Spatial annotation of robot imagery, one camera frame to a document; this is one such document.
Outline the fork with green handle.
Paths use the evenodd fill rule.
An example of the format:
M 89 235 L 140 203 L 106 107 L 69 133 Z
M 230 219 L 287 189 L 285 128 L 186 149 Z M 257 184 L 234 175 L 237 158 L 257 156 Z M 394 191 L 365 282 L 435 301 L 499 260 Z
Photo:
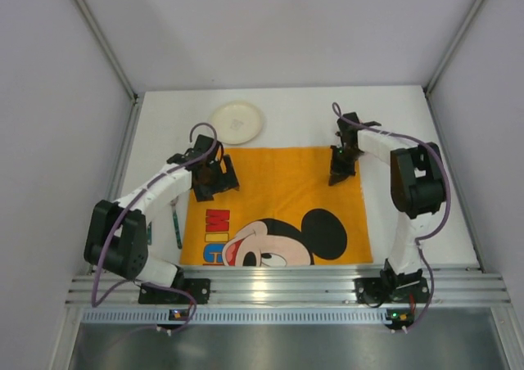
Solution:
M 183 248 L 183 241 L 182 241 L 182 234 L 180 230 L 180 225 L 178 221 L 178 214 L 176 210 L 177 201 L 174 200 L 171 203 L 171 210 L 172 210 L 172 221 L 174 225 L 174 235 L 177 243 L 177 247 L 179 250 L 182 250 Z

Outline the cream round plate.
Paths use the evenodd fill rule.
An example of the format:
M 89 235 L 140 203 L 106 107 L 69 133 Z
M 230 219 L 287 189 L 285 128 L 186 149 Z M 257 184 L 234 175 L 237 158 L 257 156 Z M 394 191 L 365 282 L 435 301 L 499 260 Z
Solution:
M 219 106 L 210 116 L 218 139 L 228 145 L 240 145 L 258 136 L 264 126 L 260 109 L 247 101 L 232 101 Z

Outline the orange Mickey Mouse placemat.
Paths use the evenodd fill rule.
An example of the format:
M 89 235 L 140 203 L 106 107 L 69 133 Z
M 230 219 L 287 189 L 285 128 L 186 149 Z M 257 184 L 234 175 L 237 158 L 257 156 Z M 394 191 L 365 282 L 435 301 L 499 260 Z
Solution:
M 329 185 L 329 147 L 229 148 L 240 187 L 190 197 L 181 263 L 286 267 L 373 260 L 358 174 Z

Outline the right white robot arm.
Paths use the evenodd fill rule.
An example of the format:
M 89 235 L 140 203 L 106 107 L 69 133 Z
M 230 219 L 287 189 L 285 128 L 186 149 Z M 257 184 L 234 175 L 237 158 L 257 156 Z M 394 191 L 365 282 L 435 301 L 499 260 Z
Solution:
M 362 123 L 356 113 L 337 121 L 340 146 L 333 146 L 328 185 L 334 187 L 356 174 L 364 153 L 390 167 L 391 199 L 399 211 L 395 243 L 380 272 L 382 292 L 416 289 L 423 283 L 422 228 L 430 215 L 449 207 L 449 180 L 439 147 L 417 140 L 401 147 L 399 133 L 383 133 L 377 122 Z M 349 244 L 349 230 L 336 215 L 316 208 L 305 213 L 298 228 L 280 219 L 257 219 L 241 228 L 222 251 L 227 266 L 283 267 L 312 265 L 316 258 L 335 260 Z

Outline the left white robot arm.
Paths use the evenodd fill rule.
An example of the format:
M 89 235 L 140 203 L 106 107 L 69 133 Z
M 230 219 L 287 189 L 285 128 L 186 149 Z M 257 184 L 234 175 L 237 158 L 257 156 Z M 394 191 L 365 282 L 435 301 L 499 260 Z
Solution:
M 192 191 L 198 201 L 212 201 L 215 194 L 237 187 L 233 163 L 222 143 L 200 134 L 192 147 L 171 156 L 143 185 L 94 206 L 84 259 L 125 280 L 173 287 L 183 271 L 173 261 L 150 253 L 148 226 L 184 193 Z

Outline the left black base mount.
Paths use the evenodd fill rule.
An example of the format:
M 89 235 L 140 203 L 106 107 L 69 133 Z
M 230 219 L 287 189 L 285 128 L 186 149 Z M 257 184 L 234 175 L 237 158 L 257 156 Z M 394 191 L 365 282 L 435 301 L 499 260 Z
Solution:
M 189 305 L 190 295 L 198 305 L 205 305 L 210 298 L 211 280 L 208 278 L 185 278 L 183 284 L 178 287 L 185 295 L 174 292 L 173 288 L 157 288 L 151 284 L 142 284 L 138 303 L 140 305 Z

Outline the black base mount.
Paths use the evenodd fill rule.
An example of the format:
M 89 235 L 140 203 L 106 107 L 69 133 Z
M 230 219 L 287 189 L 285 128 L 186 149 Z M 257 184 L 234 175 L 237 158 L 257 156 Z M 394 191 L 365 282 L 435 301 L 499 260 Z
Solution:
M 185 295 L 174 292 L 173 288 L 157 288 L 151 284 L 142 284 L 138 303 L 140 305 L 189 305 L 190 295 L 198 305 L 205 305 L 210 298 L 211 280 L 208 278 L 185 278 L 183 284 L 178 287 Z
M 399 287 L 389 287 L 379 277 L 361 277 L 355 279 L 355 294 L 358 304 L 378 308 L 385 304 L 409 304 L 412 301 L 416 305 L 426 303 L 430 289 L 424 277 Z

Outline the aluminium rail frame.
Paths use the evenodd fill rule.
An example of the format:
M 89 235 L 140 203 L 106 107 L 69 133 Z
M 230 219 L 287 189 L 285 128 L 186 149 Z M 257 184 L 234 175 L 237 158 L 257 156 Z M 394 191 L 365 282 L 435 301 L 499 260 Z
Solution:
M 439 268 L 413 293 L 386 296 L 376 268 L 213 268 L 186 271 L 187 294 L 126 282 L 98 307 L 93 275 L 74 277 L 65 305 L 86 323 L 377 324 L 408 322 L 424 308 L 509 307 L 503 279 Z

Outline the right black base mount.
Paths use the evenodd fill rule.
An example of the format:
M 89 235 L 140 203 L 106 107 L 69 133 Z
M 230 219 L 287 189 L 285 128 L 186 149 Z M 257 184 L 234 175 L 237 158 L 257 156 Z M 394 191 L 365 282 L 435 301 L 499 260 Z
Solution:
M 399 287 L 389 287 L 379 277 L 361 277 L 355 279 L 355 294 L 358 304 L 378 308 L 385 304 L 409 304 L 412 301 L 416 305 L 426 303 L 430 289 L 424 277 Z

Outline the right aluminium corner post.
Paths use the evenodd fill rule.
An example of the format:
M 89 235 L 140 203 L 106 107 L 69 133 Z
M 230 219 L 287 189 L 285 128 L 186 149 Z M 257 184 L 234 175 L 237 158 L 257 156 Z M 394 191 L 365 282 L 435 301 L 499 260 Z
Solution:
M 436 68 L 432 71 L 431 77 L 422 88 L 426 99 L 432 95 L 487 2 L 488 0 L 472 0 L 468 5 L 467 11 L 461 18 L 456 30 L 452 33 L 451 39 L 440 56 Z

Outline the aluminium corner post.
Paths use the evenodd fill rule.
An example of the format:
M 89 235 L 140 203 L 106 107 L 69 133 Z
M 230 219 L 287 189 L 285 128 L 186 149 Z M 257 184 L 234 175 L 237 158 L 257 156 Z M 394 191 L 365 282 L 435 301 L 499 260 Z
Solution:
M 487 2 L 488 0 L 472 0 L 468 5 L 467 11 L 461 18 L 456 30 L 452 33 L 451 39 L 440 56 L 436 68 L 432 71 L 431 77 L 422 88 L 426 99 L 432 95 Z
M 91 7 L 88 4 L 87 0 L 71 0 L 75 8 L 80 14 L 83 22 L 87 26 L 89 33 L 93 36 L 96 44 L 99 47 L 100 52 L 106 59 L 108 65 L 114 72 L 116 78 L 118 79 L 121 87 L 125 91 L 125 94 L 131 102 L 135 102 L 138 99 L 138 94 L 134 90 L 129 77 L 124 72 L 120 61 L 117 58 L 112 46 L 110 45 L 109 40 L 105 36 L 102 27 L 99 25 L 97 18 L 95 17 Z

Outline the left aluminium corner post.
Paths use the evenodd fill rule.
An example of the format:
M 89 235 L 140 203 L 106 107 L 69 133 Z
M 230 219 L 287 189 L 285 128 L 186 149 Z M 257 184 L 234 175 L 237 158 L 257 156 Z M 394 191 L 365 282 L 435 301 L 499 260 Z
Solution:
M 117 58 L 112 46 L 110 45 L 109 40 L 105 36 L 102 27 L 99 25 L 97 18 L 95 17 L 91 7 L 88 4 L 87 0 L 71 0 L 75 8 L 80 14 L 83 22 L 87 26 L 89 33 L 93 36 L 96 44 L 99 47 L 100 52 L 106 59 L 108 65 L 114 72 L 116 78 L 118 79 L 121 87 L 125 91 L 125 94 L 131 102 L 135 102 L 138 99 L 138 94 L 134 90 L 129 77 L 124 72 L 120 61 Z

